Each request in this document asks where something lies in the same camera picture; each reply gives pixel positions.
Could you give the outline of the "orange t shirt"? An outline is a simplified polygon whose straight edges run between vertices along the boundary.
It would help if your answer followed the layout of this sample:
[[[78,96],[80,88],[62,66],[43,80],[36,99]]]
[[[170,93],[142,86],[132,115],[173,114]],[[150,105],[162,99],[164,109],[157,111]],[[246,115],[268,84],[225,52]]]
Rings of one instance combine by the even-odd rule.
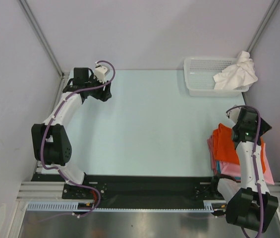
[[[232,129],[220,123],[213,131],[213,150],[217,170],[221,174],[241,177],[239,157],[231,139]]]

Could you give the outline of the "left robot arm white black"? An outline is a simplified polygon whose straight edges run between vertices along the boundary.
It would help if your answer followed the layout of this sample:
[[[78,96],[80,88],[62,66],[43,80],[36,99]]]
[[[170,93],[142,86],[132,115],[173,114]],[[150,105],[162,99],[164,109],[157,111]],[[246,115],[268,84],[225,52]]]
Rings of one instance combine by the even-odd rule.
[[[73,192],[80,198],[87,197],[91,187],[83,181],[84,172],[70,162],[72,146],[66,128],[88,97],[102,102],[111,98],[111,81],[106,79],[109,72],[109,67],[100,63],[95,69],[74,68],[56,108],[43,123],[31,128],[35,159],[45,170],[57,171],[66,183],[73,184]]]

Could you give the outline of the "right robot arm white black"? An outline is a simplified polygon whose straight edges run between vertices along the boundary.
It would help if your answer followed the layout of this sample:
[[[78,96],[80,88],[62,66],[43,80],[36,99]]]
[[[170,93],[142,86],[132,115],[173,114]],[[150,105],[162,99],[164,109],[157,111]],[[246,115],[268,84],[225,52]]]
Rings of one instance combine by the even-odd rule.
[[[279,206],[278,198],[268,189],[261,162],[261,136],[272,127],[252,106],[234,106],[226,116],[234,122],[231,138],[239,158],[241,182],[220,174],[210,186],[210,194],[215,199],[224,198],[227,223],[241,227],[245,237],[246,230],[252,230],[260,238]]]

